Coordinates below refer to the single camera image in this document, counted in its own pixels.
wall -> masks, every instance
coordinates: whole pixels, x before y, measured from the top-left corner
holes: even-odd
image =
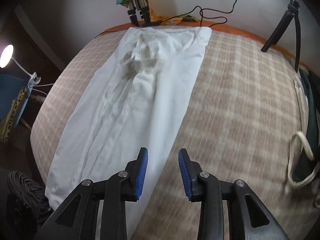
[[[68,63],[91,39],[106,28],[127,23],[126,8],[116,0],[23,0],[22,8],[34,27],[60,59]],[[234,0],[151,0],[161,15],[188,12],[195,5],[228,11]],[[238,0],[227,15],[228,25],[268,38],[287,9],[289,0]],[[300,2],[301,58],[320,74],[320,27]],[[207,13],[219,16],[218,13]],[[295,54],[294,21],[278,44]]]

gray striped fabric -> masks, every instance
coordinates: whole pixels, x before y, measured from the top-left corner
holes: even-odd
[[[43,104],[31,144],[44,181],[69,116],[123,35],[110,33],[91,41]],[[178,167],[182,147],[218,179],[245,180],[290,239],[303,239],[314,224],[319,211],[310,190],[291,197],[283,193],[289,141],[301,129],[295,73],[282,53],[262,53],[260,48],[256,41],[212,31],[187,113],[133,240],[196,239],[200,204],[188,202],[184,194]]]

orange fabric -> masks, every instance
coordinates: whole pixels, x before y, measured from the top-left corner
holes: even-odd
[[[202,26],[209,26],[209,25],[211,25],[213,23],[214,22],[203,21],[202,22]],[[200,21],[198,21],[198,22],[183,22],[182,21],[182,22],[178,23],[177,25],[179,25],[179,26],[200,27]],[[120,30],[126,30],[126,29],[129,29],[130,27],[133,27],[133,25],[131,23],[122,24],[122,25],[119,25],[119,26],[115,26],[115,27],[106,29],[100,35],[104,35],[104,34],[109,33],[109,32],[116,32],[116,31],[120,31]],[[241,36],[249,38],[251,40],[258,41],[261,44],[265,44],[266,41],[267,41],[266,39],[264,39],[264,38],[262,38],[262,37],[260,37],[258,35],[255,35],[253,33],[249,33],[247,31],[243,31],[243,30],[228,26],[226,24],[218,24],[218,25],[212,26],[211,29],[219,31],[219,32],[230,33],[230,34],[234,34],[234,35],[241,35]],[[282,47],[280,47],[278,45],[271,46],[271,48],[273,48],[275,50],[278,50],[281,53],[283,53],[284,55],[289,56],[289,57],[291,57],[291,58],[293,58],[295,60],[295,56],[293,54],[291,54],[289,51],[287,51],[286,49],[284,49],[284,48],[282,48]],[[307,68],[308,70],[310,70],[308,68],[308,66],[306,64],[304,64],[303,62],[300,61],[299,63],[300,63],[300,65],[302,65],[305,68]]]

plaid blanket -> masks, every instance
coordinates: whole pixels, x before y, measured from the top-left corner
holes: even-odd
[[[124,33],[91,41],[51,89],[31,132],[44,181],[69,116]],[[212,31],[187,113],[132,239],[196,239],[200,204],[184,194],[178,167],[182,147],[218,179],[246,181],[290,239],[303,239],[310,230],[319,216],[311,191],[283,194],[289,141],[301,130],[295,72],[282,53],[260,48],[256,41]]]

tripod leg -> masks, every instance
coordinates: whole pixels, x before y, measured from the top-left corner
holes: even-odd
[[[267,52],[267,50],[272,46],[277,44],[281,36],[283,35],[284,31],[289,26],[291,20],[293,18],[293,14],[289,12],[288,10],[285,11],[284,15],[282,16],[281,21],[279,22],[278,26],[274,30],[274,32],[271,34],[270,38],[267,40],[266,44],[262,47],[262,52]]]
[[[298,15],[294,16],[294,22],[296,24],[296,62],[294,64],[294,70],[298,72],[301,48],[301,28]]]

